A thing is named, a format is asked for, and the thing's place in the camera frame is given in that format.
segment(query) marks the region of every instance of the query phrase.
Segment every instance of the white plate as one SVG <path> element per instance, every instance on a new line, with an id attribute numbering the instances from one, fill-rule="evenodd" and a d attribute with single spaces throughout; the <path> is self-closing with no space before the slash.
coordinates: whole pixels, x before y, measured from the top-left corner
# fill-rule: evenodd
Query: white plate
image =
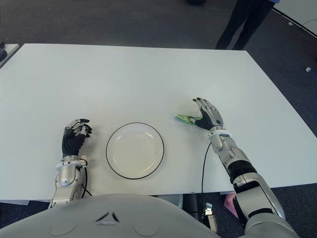
<path id="1" fill-rule="evenodd" d="M 126 179 L 141 179 L 153 173 L 163 154 L 160 134 L 153 127 L 138 122 L 116 130 L 106 147 L 110 167 Z"/>

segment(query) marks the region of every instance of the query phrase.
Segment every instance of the robot forearm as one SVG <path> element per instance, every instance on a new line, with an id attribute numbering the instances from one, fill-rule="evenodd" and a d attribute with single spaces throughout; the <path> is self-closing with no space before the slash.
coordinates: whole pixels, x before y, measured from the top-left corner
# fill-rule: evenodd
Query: robot forearm
<path id="1" fill-rule="evenodd" d="M 211 129 L 212 148 L 220 157 L 237 193 L 234 205 L 239 219 L 245 225 L 259 213 L 277 214 L 285 219 L 282 206 L 265 180 L 257 173 L 245 153 L 221 126 Z"/>
<path id="2" fill-rule="evenodd" d="M 66 156 L 57 165 L 59 171 L 55 179 L 55 194 L 50 203 L 50 208 L 63 205 L 66 202 L 80 198 L 85 177 L 80 171 L 86 166 L 85 160 L 80 160 L 78 156 Z"/>

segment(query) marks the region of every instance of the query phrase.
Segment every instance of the blue shirt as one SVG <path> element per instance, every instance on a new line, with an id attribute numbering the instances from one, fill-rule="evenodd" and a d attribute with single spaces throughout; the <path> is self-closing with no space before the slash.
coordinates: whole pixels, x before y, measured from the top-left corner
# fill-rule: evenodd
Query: blue shirt
<path id="1" fill-rule="evenodd" d="M 272 1 L 274 3 L 279 3 L 280 0 L 269 0 L 269 1 Z"/>

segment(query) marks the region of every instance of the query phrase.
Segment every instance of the green object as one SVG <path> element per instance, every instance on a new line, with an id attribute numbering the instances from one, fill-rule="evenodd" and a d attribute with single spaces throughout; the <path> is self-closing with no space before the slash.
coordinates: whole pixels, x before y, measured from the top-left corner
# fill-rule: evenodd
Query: green object
<path id="1" fill-rule="evenodd" d="M 192 116 L 176 114 L 175 119 L 179 120 L 183 123 L 189 124 L 189 125 L 195 125 L 190 119 L 200 120 L 200 119 L 202 119 L 202 117 L 192 117 Z"/>

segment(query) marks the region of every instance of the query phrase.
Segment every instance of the person's leg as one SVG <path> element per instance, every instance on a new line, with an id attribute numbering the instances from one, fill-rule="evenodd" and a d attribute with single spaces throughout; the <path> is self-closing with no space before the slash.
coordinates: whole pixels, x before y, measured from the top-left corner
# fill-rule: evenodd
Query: person's leg
<path id="1" fill-rule="evenodd" d="M 275 3 L 268 0 L 262 0 L 258 3 L 258 5 L 255 7 L 255 9 L 251 12 L 250 16 L 246 20 L 239 39 L 233 47 L 234 50 L 242 50 L 245 47 L 247 42 L 252 37 L 253 33 L 258 29 L 268 13 L 271 11 L 274 4 Z"/>
<path id="2" fill-rule="evenodd" d="M 217 50 L 225 50 L 228 47 L 234 33 L 236 33 L 238 28 L 247 19 L 255 2 L 257 2 L 257 0 L 237 0 L 228 25 L 216 45 Z"/>

